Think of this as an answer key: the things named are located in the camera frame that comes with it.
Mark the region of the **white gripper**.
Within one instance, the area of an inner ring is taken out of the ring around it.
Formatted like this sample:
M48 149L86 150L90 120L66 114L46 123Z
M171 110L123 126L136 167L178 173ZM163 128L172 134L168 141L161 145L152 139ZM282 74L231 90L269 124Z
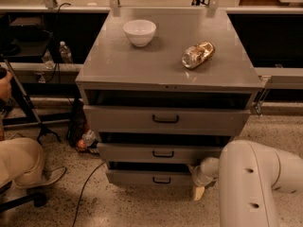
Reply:
M192 198L199 201L205 192L204 186L210 183L210 179L203 173L199 166L187 165L189 172L192 175L192 181L196 186L192 190Z

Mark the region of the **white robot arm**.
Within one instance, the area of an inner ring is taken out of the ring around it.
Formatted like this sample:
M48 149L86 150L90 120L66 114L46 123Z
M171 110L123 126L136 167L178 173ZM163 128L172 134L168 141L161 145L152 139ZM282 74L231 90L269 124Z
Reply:
M302 158L247 140L228 143L190 172L196 199L219 183L220 227L279 227L273 193L303 191Z

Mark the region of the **person hand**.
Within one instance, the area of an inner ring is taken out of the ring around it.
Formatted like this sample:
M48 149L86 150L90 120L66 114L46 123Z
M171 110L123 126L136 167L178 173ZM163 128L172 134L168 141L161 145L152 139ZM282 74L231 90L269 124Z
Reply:
M12 75L10 72L0 79L0 98L7 102L11 96L11 84L10 81L12 79Z

